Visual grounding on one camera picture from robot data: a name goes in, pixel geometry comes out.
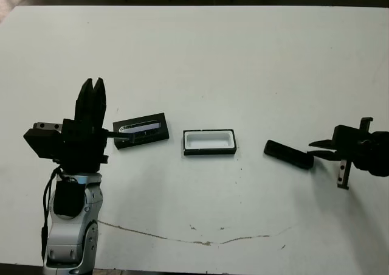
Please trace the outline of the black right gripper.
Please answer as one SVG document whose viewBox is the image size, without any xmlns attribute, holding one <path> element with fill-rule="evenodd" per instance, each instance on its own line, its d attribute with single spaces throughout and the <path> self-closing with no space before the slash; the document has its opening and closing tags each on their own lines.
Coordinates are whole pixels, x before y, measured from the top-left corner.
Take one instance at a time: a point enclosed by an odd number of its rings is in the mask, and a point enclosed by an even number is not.
<svg viewBox="0 0 389 275">
<path fill-rule="evenodd" d="M 358 128 L 346 125 L 336 126 L 335 145 L 332 139 L 309 143 L 310 147 L 328 150 L 313 150 L 308 151 L 308 154 L 327 161 L 340 161 L 337 187 L 341 189 L 349 189 L 352 165 L 374 176 L 388 176 L 388 132 L 371 133 L 372 121 L 372 117 L 363 117 Z"/>
</svg>

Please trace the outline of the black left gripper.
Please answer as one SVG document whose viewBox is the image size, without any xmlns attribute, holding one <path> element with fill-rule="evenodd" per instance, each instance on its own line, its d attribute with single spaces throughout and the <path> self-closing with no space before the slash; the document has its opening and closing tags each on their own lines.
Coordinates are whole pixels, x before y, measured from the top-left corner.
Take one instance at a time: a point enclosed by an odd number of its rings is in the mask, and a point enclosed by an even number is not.
<svg viewBox="0 0 389 275">
<path fill-rule="evenodd" d="M 104 81 L 99 77 L 93 88 L 92 79 L 88 78 L 78 94 L 74 120 L 64 119 L 62 124 L 33 124 L 33 151 L 39 158 L 53 160 L 69 174 L 97 173 L 100 165 L 108 162 L 104 151 L 109 138 L 134 142 L 132 133 L 103 128 L 105 112 Z"/>
</svg>

